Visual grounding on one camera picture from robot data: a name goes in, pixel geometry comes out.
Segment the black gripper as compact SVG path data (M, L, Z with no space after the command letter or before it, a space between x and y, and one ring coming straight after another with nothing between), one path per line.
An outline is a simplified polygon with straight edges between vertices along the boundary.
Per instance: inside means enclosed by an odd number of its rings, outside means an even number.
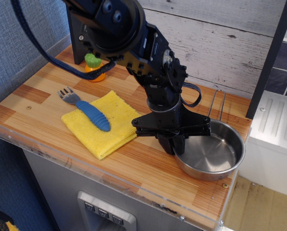
M147 105L151 113L133 119L132 126L138 136L156 136L167 154L183 154L189 136L211 134L211 119L188 110L180 99L172 105L158 105L147 100Z

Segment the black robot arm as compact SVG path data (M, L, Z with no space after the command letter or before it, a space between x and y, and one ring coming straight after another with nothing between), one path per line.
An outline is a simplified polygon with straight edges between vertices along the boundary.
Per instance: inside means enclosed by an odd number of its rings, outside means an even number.
M138 1L68 0L66 6L87 27L87 51L124 66L143 87L150 113L132 121L138 136L154 136L168 154L183 154L188 137L210 135L210 119L183 105L186 67Z

